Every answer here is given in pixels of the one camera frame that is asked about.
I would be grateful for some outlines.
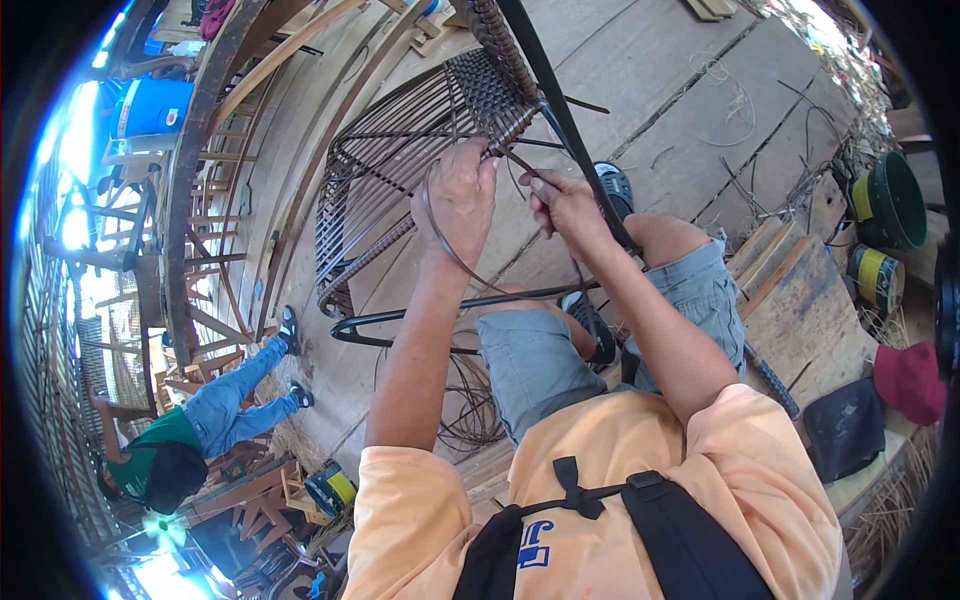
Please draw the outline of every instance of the gray shorts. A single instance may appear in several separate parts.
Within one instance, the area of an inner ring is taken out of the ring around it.
[[[713,240],[676,262],[647,273],[663,297],[722,348],[743,377],[743,324],[736,314],[736,282]],[[490,371],[493,399],[514,446],[527,429],[562,408],[605,394],[607,382],[590,370],[570,342],[566,322],[548,310],[507,310],[477,319],[480,354]],[[633,385],[658,394],[634,338],[626,351],[639,359]]]

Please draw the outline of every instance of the black sandal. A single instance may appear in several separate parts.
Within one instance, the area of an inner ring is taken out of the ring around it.
[[[586,294],[583,292],[567,294],[558,301],[558,305],[566,314],[576,319],[583,329],[596,336],[593,340],[596,351],[587,362],[596,365],[612,363],[613,358],[616,357],[616,341],[607,324],[604,323],[603,317],[590,303]]]
[[[297,313],[294,312],[293,306],[290,304],[283,306],[283,313],[280,315],[280,331],[276,336],[287,343],[287,354],[300,356]]]
[[[610,197],[620,221],[626,219],[627,215],[634,214],[634,190],[630,187],[627,174],[612,162],[604,161],[594,162],[593,170],[600,177],[600,183]]]
[[[304,388],[300,382],[291,379],[290,383],[287,384],[287,388],[290,390],[290,396],[293,396],[297,400],[297,406],[300,408],[310,408],[316,403],[313,399],[313,394]]]

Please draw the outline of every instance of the orange t-shirt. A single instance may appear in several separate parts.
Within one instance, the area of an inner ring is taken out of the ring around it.
[[[623,392],[564,408],[524,436],[510,502],[563,498],[552,465],[563,456],[576,457],[587,489],[659,471],[732,536],[774,596],[833,594],[836,514],[790,419],[748,386],[731,385],[690,419],[685,456],[683,429],[660,396]],[[518,566],[515,598],[662,598],[620,496],[602,502],[597,520],[563,508],[524,518],[540,558]],[[345,598],[452,597],[480,527],[449,462],[415,448],[364,449],[354,516]]]

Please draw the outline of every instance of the leg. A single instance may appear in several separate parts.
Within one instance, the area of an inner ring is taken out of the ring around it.
[[[632,214],[623,227],[643,249],[647,270],[676,262],[710,242],[702,229],[670,215]]]
[[[256,436],[273,429],[277,423],[285,420],[300,408],[293,394],[275,398],[263,406],[252,406],[238,413],[223,439],[220,454],[226,454],[237,442],[252,440]]]
[[[286,343],[272,338],[253,358],[202,386],[183,403],[183,413],[200,438],[205,458],[221,456],[229,450],[229,445],[223,447],[224,438],[238,417],[240,404],[279,364],[285,351]]]
[[[509,294],[523,294],[529,291],[518,283],[504,283],[499,287]],[[596,350],[596,345],[593,343],[593,338],[590,337],[589,332],[577,323],[576,319],[563,312],[560,306],[547,300],[514,300],[502,304],[489,304],[477,308],[477,314],[478,317],[482,317],[483,315],[505,310],[548,310],[566,322],[566,326],[570,328],[570,342],[572,342],[573,347],[577,349],[580,358],[588,360]]]
[[[518,285],[501,287],[524,291]],[[589,334],[548,302],[486,306],[476,329],[496,411],[515,447],[541,420],[607,391],[607,383],[583,359],[593,354]]]
[[[253,358],[243,361],[239,367],[220,375],[207,386],[227,387],[240,395],[241,401],[247,397],[264,377],[280,364],[287,351],[287,343],[278,337],[270,338],[267,345]]]
[[[699,228],[669,215],[630,215],[624,226],[643,248],[647,278],[727,353],[742,378],[746,369],[743,324],[736,313],[736,282],[723,261],[723,241],[710,239]],[[624,349],[638,362],[634,386],[658,393],[633,337]]]

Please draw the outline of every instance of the buckle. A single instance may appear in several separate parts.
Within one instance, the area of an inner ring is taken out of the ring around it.
[[[654,470],[645,470],[642,473],[634,473],[630,477],[627,477],[627,485],[636,488],[637,490],[655,486],[662,481],[663,475],[660,475]]]

